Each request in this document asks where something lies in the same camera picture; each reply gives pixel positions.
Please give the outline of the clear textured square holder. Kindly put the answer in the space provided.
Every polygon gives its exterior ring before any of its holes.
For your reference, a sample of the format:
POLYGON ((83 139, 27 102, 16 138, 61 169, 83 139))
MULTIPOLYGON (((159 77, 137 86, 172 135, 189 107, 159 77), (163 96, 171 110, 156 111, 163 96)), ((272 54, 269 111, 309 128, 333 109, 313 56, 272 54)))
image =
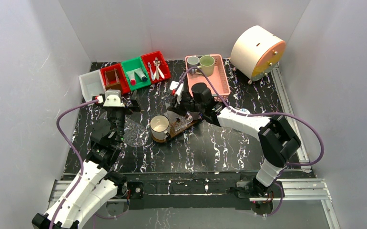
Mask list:
POLYGON ((189 127, 193 121, 193 117, 190 113, 187 113, 184 116, 173 114, 171 120, 171 131, 177 134, 189 127))

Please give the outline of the white ribbed mug black rim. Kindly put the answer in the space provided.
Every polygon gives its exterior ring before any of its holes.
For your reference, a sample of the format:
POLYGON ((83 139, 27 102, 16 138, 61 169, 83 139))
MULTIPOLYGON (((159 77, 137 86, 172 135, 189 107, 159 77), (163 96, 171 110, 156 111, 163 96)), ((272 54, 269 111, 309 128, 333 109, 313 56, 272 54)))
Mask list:
POLYGON ((154 139, 166 140, 170 133, 170 121, 165 115, 154 116, 150 120, 150 129, 154 139))

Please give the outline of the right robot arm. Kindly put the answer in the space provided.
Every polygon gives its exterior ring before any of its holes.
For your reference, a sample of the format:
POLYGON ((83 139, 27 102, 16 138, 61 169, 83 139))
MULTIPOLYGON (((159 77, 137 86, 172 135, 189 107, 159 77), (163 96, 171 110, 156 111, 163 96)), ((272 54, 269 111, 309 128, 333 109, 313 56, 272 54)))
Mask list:
POLYGON ((267 193, 301 146, 299 137, 282 115, 250 117, 238 110, 233 111, 223 102, 216 101, 205 83, 194 84, 190 93, 182 84, 173 81, 170 90, 173 100, 167 108, 169 111, 191 115, 195 120, 231 128, 259 140, 265 159, 250 185, 252 195, 267 193))

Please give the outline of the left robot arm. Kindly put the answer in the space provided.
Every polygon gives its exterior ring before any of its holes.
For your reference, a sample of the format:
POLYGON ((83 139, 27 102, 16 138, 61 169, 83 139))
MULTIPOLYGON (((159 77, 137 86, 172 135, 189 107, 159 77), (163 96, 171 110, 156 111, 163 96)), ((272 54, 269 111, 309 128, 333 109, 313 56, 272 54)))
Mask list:
POLYGON ((111 170, 120 153, 120 149, 112 148, 111 143, 123 142, 125 116, 140 109, 136 98, 132 98, 131 105, 126 106, 119 95, 100 94, 59 115, 56 126, 77 156, 80 170, 59 199, 44 214, 34 216, 31 223, 35 229, 81 229, 102 205, 117 195, 127 178, 111 170), (82 159, 61 129, 60 121, 66 114, 91 104, 106 110, 111 128, 100 140, 99 149, 89 152, 82 159))

